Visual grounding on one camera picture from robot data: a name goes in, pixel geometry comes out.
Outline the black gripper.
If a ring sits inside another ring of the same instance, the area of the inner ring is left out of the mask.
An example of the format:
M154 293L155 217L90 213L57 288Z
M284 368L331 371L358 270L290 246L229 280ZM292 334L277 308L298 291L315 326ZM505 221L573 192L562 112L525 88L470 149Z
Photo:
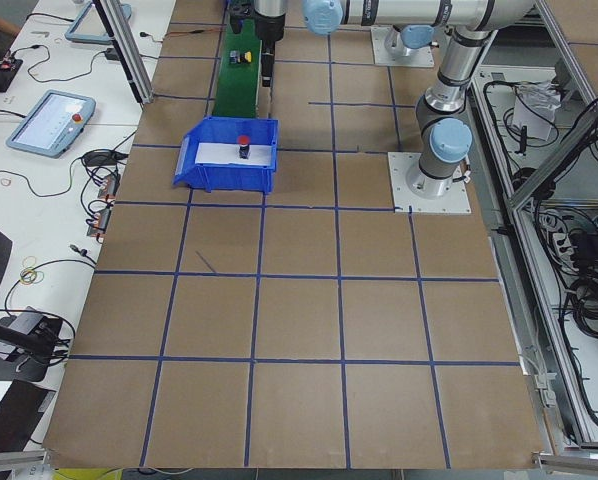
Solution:
M274 78L275 46L284 36L287 1L254 0L253 9L255 33L262 43L261 84L270 88Z

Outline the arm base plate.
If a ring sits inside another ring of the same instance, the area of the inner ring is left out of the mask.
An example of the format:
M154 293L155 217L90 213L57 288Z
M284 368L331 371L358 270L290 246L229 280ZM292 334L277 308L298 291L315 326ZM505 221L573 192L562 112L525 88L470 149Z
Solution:
M453 175L435 180L419 169L418 152L389 152L388 164L396 213L469 215L466 183L459 165Z
M379 66L432 68L435 30L429 25L373 26L374 63Z

